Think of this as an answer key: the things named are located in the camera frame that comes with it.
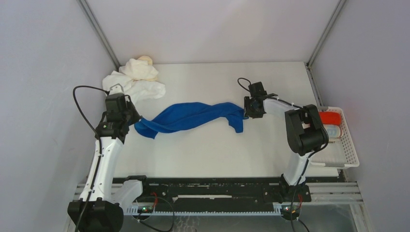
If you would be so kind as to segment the blue towel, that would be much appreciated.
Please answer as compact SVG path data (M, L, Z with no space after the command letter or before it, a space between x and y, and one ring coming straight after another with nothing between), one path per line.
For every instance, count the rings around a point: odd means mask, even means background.
M248 119L244 109L231 102L214 105L186 102L167 107L152 120L142 118L134 124L134 129L146 138L155 139L158 133L187 131L218 118L225 118L236 133L243 132L243 121Z

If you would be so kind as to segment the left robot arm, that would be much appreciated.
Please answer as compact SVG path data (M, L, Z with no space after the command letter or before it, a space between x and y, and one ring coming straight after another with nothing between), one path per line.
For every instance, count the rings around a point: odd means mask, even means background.
M112 192L115 166L129 125L139 119L136 110L106 110L94 129L95 152L87 181L78 200L70 202L67 209L76 232L118 232L133 201L150 198L151 188L138 179L128 179Z

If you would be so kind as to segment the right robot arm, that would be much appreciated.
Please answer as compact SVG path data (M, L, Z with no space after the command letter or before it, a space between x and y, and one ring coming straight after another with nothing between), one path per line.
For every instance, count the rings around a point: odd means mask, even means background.
M279 194L283 200L292 201L305 184L311 158L329 143L317 106L298 106L273 96L245 97L244 114L250 118L262 118L265 114L283 116L292 153L280 177Z

